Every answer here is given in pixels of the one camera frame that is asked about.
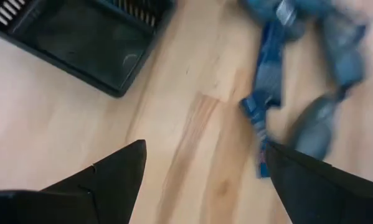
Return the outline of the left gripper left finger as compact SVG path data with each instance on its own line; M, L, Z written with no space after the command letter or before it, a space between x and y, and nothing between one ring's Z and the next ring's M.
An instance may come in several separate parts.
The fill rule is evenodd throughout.
M129 223L146 157L140 139L43 190L0 190L0 223Z

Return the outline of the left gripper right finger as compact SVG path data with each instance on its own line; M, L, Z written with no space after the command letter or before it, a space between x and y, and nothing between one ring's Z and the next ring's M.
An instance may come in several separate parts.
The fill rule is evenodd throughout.
M273 141L266 161L292 223L373 223L373 182Z

